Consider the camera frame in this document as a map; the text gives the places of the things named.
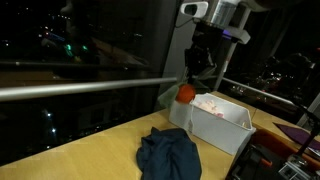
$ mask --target dark blue cloth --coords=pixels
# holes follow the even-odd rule
[[[141,138],[137,163],[143,180],[199,180],[201,164],[198,149],[183,129],[159,131]]]

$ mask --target orange ball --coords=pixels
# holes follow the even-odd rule
[[[179,92],[176,101],[180,103],[189,104],[196,96],[196,90],[191,84],[184,84],[179,87]]]

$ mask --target wooden table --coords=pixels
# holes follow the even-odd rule
[[[234,100],[223,94],[213,94],[244,106],[250,111],[254,126],[266,127],[280,136],[271,121],[285,121]],[[168,122],[169,112],[162,110],[100,133],[82,138],[37,155],[0,167],[0,179],[117,179],[138,180],[141,172],[136,163],[136,152],[141,137],[150,134],[151,127],[160,130],[174,128]],[[197,144],[202,165],[202,180],[224,179],[234,159],[203,140],[190,135]]]

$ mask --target white box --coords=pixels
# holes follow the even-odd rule
[[[193,105],[197,101],[208,100],[214,101],[223,113],[223,118]],[[246,108],[211,94],[196,95],[190,105],[175,101],[171,107],[169,120],[231,155],[235,155],[239,147],[247,143],[255,132]]]

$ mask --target black cable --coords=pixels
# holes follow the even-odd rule
[[[175,25],[174,27],[175,27],[175,28],[181,28],[182,26],[186,25],[188,22],[192,21],[192,19],[193,19],[193,18],[189,19],[188,21],[180,24],[179,26]]]

